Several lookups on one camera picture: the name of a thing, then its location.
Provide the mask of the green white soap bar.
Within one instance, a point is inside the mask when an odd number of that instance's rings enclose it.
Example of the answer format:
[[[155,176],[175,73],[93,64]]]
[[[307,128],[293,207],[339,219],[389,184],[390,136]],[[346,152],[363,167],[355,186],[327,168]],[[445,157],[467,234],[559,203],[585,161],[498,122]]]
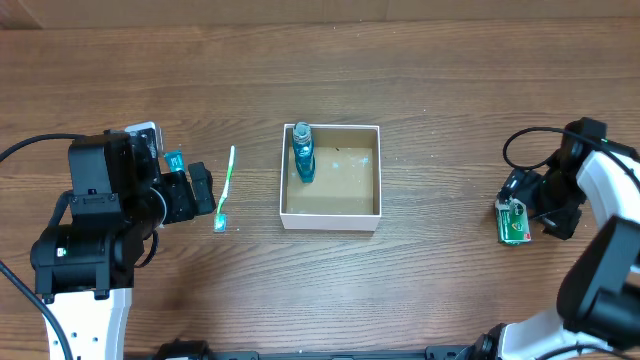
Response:
[[[513,198],[495,201],[498,242],[519,246],[532,241],[526,205]]]

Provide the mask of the blue mouthwash bottle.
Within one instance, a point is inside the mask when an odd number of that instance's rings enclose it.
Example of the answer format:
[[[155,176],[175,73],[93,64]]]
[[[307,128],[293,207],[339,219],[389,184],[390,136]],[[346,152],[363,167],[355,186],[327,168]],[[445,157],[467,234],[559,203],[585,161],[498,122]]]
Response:
[[[292,147],[296,169],[301,181],[303,183],[312,183],[315,178],[316,162],[312,129],[308,123],[298,122],[294,126]]]

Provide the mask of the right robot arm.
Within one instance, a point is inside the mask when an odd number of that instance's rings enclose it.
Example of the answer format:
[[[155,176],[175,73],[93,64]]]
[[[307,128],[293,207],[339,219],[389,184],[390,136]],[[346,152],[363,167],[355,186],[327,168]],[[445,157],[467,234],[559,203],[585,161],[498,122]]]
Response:
[[[536,166],[513,164],[495,201],[498,239],[520,245],[529,224],[567,240],[588,203],[597,233],[566,274],[556,304],[519,323],[499,324],[461,350],[461,359],[626,358],[639,345],[639,154],[583,117],[560,129],[560,147]]]

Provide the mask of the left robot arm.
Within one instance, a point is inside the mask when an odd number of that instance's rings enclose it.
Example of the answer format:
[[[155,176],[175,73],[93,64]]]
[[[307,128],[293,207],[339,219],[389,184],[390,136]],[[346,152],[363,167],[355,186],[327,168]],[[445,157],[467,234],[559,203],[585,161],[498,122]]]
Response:
[[[71,190],[34,243],[30,261],[53,359],[121,359],[134,272],[154,256],[162,225],[213,212],[213,180],[201,162],[161,173],[152,130],[74,140]]]

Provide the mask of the red green toothpaste tube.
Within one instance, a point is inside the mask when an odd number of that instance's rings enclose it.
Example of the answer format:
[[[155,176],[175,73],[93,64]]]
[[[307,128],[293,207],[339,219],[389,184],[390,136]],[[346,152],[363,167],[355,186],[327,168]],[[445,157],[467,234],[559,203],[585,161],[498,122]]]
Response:
[[[185,170],[184,159],[181,150],[169,151],[164,154],[165,162],[171,172]]]

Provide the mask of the green white toothbrush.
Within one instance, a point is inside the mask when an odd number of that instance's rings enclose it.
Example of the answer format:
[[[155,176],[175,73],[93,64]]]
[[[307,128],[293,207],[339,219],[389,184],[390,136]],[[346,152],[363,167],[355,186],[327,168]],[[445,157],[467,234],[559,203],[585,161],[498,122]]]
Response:
[[[232,145],[230,147],[230,152],[229,152],[225,183],[224,183],[222,193],[220,195],[220,199],[216,209],[216,214],[214,217],[214,231],[219,233],[222,233],[226,230],[227,215],[223,212],[223,205],[229,195],[230,183],[231,183],[231,178],[233,175],[233,170],[235,165],[235,158],[236,158],[236,146]]]

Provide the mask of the white open cardboard box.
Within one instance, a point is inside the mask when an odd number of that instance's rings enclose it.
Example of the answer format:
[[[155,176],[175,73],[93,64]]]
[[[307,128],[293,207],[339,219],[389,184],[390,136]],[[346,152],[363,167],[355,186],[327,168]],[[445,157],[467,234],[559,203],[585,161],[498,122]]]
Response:
[[[293,124],[282,136],[279,215],[287,230],[376,230],[382,216],[380,128],[313,124],[316,159],[311,183],[295,167]]]

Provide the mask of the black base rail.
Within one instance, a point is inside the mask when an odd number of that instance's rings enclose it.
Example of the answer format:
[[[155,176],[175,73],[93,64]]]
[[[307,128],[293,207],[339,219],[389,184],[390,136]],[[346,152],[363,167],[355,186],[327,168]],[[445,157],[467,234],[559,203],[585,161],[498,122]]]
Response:
[[[466,359],[469,345],[435,345],[424,350],[377,350],[355,352],[304,352],[264,354],[256,351],[214,351],[206,341],[182,341],[160,346],[154,354],[126,353],[126,360],[455,360]]]

